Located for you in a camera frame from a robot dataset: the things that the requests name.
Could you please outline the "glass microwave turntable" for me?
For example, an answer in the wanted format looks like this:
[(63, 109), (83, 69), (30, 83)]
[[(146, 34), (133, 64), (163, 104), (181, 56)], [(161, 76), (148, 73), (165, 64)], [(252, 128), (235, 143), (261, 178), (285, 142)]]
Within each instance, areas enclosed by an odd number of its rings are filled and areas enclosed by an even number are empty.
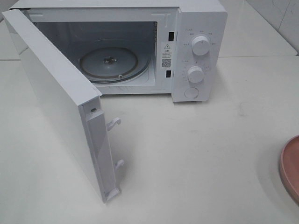
[(93, 50), (79, 60), (82, 73), (93, 83), (110, 84), (132, 79), (143, 73), (150, 57), (124, 47)]

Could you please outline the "white microwave oven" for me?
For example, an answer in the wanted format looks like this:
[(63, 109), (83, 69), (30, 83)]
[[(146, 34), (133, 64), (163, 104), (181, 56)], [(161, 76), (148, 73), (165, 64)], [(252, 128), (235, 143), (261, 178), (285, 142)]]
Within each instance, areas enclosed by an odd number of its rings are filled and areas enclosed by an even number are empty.
[[(228, 14), (217, 0), (19, 0), (18, 9), (82, 73), (79, 60), (104, 47), (124, 47), (150, 57), (140, 75), (118, 83), (96, 84), (104, 95), (170, 94), (174, 102), (209, 98)], [(203, 56), (192, 52), (191, 40), (210, 39)], [(199, 66), (200, 83), (187, 71)], [(196, 99), (185, 90), (199, 90)]]

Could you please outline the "round white door button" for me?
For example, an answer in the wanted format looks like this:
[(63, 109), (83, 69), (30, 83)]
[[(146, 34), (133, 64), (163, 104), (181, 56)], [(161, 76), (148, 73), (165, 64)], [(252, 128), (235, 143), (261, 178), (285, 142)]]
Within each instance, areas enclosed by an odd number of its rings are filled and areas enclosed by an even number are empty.
[(199, 95), (199, 90), (195, 87), (190, 87), (185, 90), (185, 97), (190, 99), (196, 99)]

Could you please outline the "white dial knob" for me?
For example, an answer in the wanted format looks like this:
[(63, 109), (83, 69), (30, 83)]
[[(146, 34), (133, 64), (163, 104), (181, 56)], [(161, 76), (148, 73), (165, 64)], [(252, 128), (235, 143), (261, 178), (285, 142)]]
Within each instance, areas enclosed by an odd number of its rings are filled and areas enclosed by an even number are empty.
[(192, 52), (197, 56), (203, 56), (210, 50), (210, 39), (206, 35), (198, 35), (191, 40)]
[(191, 83), (200, 83), (204, 79), (204, 71), (199, 66), (193, 66), (187, 71), (187, 79)]

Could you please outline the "pink round plate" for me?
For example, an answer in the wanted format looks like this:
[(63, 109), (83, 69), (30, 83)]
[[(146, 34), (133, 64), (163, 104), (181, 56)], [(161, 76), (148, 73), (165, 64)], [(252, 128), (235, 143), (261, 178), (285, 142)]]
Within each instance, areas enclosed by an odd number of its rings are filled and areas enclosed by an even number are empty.
[(299, 204), (299, 136), (284, 145), (279, 158), (279, 174), (286, 191)]

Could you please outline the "white microwave door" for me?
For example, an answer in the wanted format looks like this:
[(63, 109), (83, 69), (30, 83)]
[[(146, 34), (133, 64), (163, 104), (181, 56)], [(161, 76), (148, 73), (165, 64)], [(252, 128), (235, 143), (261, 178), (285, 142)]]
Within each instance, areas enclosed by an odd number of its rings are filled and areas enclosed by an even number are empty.
[(21, 63), (45, 115), (76, 158), (103, 202), (120, 191), (108, 131), (119, 118), (105, 121), (101, 92), (20, 10), (3, 13)]

